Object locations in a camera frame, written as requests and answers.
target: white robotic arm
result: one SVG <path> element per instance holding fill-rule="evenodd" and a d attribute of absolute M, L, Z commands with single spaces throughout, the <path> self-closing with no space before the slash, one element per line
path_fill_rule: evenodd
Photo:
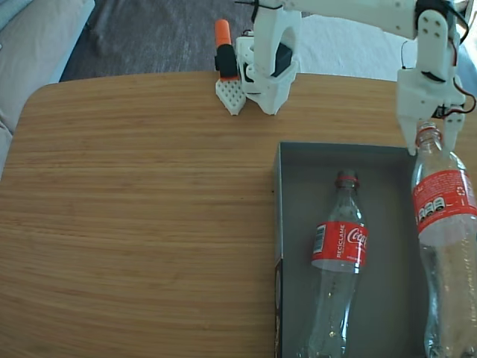
<path fill-rule="evenodd" d="M 469 111 L 464 110 L 465 91 L 456 75 L 460 37 L 451 4 L 445 0 L 254 0 L 250 4 L 253 32 L 236 41 L 239 80 L 244 95 L 264 112 L 277 113 L 300 70 L 296 50 L 301 11 L 350 19 L 411 40 L 417 37 L 415 68 L 398 71 L 397 118 L 410 154 L 415 154 L 418 122 L 430 118 L 445 121 L 444 145 L 454 149 Z"/>

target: cardboard box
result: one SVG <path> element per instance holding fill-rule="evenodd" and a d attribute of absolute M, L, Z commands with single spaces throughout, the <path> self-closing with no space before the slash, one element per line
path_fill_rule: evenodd
<path fill-rule="evenodd" d="M 296 357 L 315 314 L 317 224 L 333 205 L 336 175 L 355 169 L 370 231 L 348 331 L 352 358 L 424 357 L 428 291 L 414 209 L 415 158 L 404 148 L 282 142 L 276 171 L 276 357 Z"/>

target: coca-cola logo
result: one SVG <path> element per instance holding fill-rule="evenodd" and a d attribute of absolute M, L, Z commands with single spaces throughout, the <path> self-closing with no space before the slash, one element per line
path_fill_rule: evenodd
<path fill-rule="evenodd" d="M 348 242 L 350 244 L 361 244 L 366 247 L 367 236 L 362 227 L 355 227 L 348 233 Z"/>

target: wooden tabletop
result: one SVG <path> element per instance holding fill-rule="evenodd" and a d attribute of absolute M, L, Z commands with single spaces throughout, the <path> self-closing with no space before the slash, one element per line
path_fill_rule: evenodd
<path fill-rule="evenodd" d="M 0 357 L 272 357 L 277 144 L 404 145 L 395 83 L 300 75 L 277 116 L 232 117 L 216 78 L 31 97 L 0 183 Z"/>

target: plastic bottle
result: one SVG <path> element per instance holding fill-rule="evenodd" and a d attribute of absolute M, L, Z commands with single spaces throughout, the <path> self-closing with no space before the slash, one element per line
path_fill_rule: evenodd
<path fill-rule="evenodd" d="M 335 205 L 318 225 L 312 265 L 321 269 L 311 332 L 299 357 L 339 358 L 347 349 L 350 307 L 366 259 L 367 229 L 358 204 L 356 173 L 338 173 Z"/>
<path fill-rule="evenodd" d="M 428 358 L 477 357 L 477 206 L 464 164 L 425 123 L 412 194 L 429 284 Z"/>

